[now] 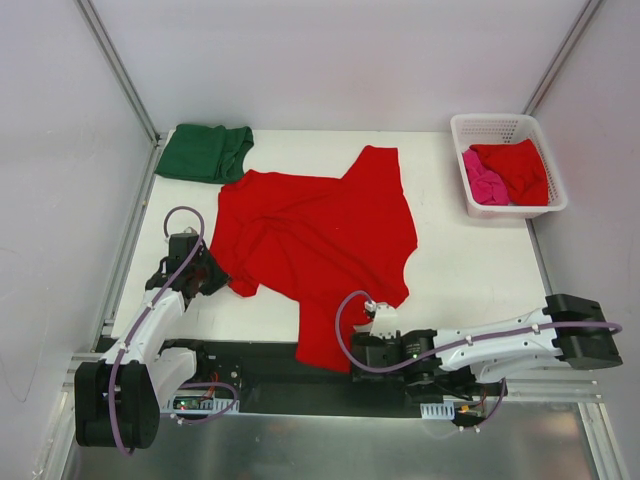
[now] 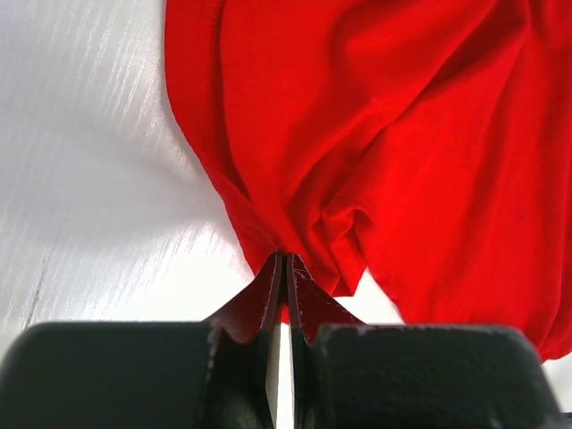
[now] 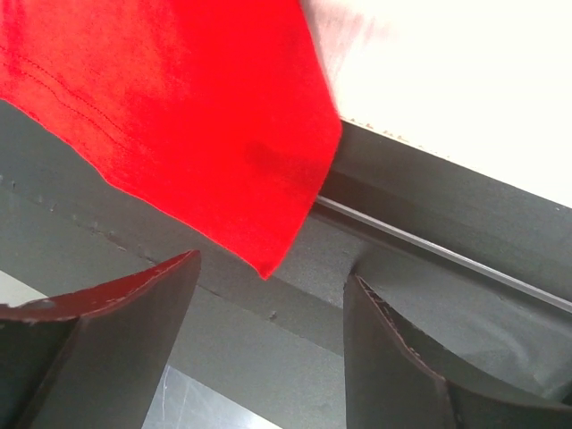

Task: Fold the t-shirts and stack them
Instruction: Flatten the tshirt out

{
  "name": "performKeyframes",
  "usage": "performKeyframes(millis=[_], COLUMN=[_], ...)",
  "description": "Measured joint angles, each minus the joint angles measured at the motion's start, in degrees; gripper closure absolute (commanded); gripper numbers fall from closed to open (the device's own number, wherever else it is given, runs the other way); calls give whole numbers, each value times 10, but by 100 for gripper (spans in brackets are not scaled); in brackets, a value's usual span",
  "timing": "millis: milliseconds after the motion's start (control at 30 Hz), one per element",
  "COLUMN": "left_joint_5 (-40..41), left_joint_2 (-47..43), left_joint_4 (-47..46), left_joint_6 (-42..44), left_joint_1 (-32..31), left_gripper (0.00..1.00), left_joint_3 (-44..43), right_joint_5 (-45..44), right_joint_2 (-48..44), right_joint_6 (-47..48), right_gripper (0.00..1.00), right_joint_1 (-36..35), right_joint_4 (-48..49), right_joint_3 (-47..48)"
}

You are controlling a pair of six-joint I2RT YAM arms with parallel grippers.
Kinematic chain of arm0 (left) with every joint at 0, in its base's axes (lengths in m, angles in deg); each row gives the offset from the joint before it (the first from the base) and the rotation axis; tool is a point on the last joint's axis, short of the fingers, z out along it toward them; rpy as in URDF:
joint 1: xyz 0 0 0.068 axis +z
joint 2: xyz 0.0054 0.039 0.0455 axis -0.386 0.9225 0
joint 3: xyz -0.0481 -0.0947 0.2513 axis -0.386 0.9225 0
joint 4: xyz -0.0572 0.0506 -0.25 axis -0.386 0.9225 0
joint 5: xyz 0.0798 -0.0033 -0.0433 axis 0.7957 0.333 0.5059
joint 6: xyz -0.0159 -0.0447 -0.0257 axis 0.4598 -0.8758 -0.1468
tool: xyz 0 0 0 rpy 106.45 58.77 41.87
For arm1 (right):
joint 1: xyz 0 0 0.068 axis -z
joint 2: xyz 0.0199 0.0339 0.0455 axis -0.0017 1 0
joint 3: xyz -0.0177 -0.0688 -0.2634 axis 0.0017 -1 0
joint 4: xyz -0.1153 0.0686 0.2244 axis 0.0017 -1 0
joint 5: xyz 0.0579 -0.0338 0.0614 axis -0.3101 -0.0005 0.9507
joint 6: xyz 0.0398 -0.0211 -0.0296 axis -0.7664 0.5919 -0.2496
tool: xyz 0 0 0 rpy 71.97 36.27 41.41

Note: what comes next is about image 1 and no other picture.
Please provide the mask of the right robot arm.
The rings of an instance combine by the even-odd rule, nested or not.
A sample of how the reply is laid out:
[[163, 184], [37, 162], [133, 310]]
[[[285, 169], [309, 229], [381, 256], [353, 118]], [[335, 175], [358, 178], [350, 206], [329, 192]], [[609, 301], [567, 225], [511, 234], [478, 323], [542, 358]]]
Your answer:
[[505, 391], [520, 371], [566, 364], [574, 370], [622, 365], [614, 337], [622, 328], [606, 320], [601, 305], [554, 294], [544, 307], [501, 322], [402, 333], [396, 311], [367, 299], [369, 324], [339, 342], [356, 382], [391, 383], [414, 404], [449, 395], [471, 400]]

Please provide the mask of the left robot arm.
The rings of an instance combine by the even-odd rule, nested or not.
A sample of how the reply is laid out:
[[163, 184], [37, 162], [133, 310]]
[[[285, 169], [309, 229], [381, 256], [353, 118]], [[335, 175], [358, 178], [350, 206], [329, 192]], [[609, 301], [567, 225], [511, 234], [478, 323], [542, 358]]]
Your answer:
[[74, 374], [75, 438], [83, 447], [146, 449], [161, 407], [185, 384], [205, 386], [212, 366], [192, 349], [164, 345], [197, 296], [229, 281], [193, 230], [173, 234], [168, 253], [147, 280], [140, 308], [119, 340]]

